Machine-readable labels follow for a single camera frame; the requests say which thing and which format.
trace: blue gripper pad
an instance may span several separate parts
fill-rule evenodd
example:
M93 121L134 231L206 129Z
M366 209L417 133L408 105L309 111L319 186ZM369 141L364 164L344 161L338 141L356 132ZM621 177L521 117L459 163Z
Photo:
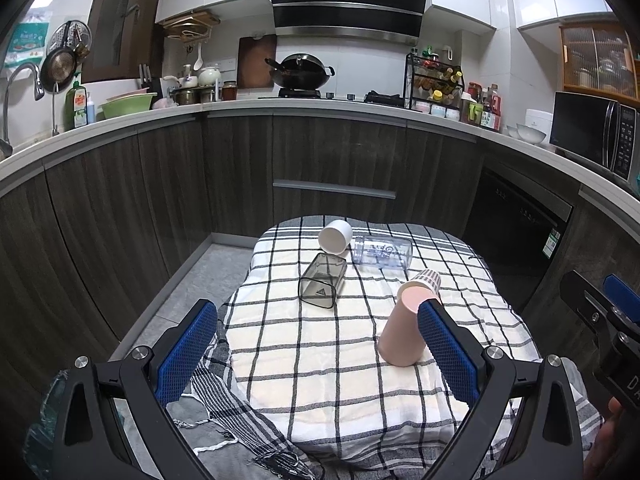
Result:
M158 386L155 396L161 406L180 399L193 371L216 333L217 323L216 306L207 301L158 367Z
M478 372L454 335L431 306L431 300L425 301L418 307L418 330L436 359L436 364L451 388L453 396L471 407L480 397Z
M604 295L618 307L632 323L640 322L640 298L615 274L610 274L602 283Z

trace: tiled floor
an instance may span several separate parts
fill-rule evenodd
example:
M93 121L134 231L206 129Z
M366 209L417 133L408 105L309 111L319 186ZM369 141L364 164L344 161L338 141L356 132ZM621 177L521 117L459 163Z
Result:
M162 304L134 346L153 346L167 328L176 326L200 298L216 306L244 282L253 251L213 244Z

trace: dark wood cabinet door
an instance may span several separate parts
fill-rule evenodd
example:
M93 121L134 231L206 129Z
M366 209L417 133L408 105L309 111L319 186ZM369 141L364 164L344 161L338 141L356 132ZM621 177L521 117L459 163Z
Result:
M474 142L407 130L393 222L412 222L460 237L476 196L482 151Z
M66 245L104 319L122 339L168 281L140 164L138 137L46 170Z
M0 412L20 446L42 394L80 355L106 361L118 340L60 234L43 173L0 198Z
M273 190L274 223L299 216L331 215L388 222L393 200L310 189Z
M560 299L560 280L574 269L599 290L604 278L615 274L640 291L640 247L583 198L577 200L558 252L524 307L522 318L542 355L566 356L577 364L590 401L607 413L610 394L592 373L597 360L593 333Z
M82 81L137 78L138 65L162 72L164 34L157 28L158 0L94 0L89 28L94 35L91 54L82 66Z
M273 226L271 116L210 118L204 160L213 230L259 237Z
M199 121L140 133L146 194L172 276L211 233Z
M405 128L316 117L273 118L273 178L397 190Z

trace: microwave oven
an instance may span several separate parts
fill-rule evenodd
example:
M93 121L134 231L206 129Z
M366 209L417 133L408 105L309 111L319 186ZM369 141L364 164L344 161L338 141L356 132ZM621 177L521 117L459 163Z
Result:
M635 108L602 97L556 92L549 143L567 158L638 193L640 141Z

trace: cutting board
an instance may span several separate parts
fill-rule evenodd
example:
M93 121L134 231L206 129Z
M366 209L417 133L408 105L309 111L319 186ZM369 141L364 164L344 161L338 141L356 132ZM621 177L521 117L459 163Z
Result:
M269 65L265 57L276 57L278 37L263 36L260 40L240 38L238 44L238 88L273 88Z

